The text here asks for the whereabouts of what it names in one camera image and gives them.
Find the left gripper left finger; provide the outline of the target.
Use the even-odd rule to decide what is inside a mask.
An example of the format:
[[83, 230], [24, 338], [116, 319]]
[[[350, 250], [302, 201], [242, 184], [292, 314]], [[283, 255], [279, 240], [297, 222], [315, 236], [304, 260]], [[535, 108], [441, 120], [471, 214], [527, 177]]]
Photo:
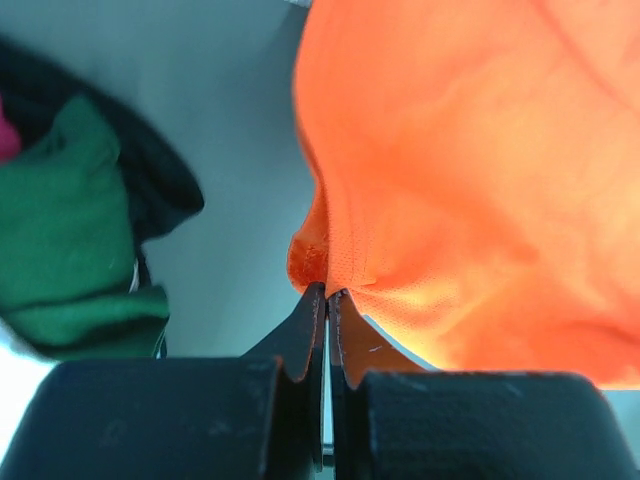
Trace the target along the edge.
[[37, 389], [5, 479], [310, 479], [322, 468], [325, 294], [239, 357], [69, 361]]

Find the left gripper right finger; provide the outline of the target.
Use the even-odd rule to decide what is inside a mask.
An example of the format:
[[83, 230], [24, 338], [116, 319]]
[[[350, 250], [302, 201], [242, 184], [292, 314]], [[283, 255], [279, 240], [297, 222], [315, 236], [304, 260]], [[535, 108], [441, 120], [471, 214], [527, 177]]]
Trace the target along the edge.
[[441, 372], [327, 303], [339, 479], [635, 479], [604, 396], [558, 372]]

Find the orange t-shirt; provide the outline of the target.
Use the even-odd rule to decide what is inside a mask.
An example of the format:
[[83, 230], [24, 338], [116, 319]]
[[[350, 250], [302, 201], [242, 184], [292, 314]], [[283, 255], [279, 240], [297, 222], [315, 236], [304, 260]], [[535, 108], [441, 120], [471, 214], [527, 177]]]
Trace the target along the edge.
[[443, 370], [639, 385], [639, 5], [316, 1], [291, 283]]

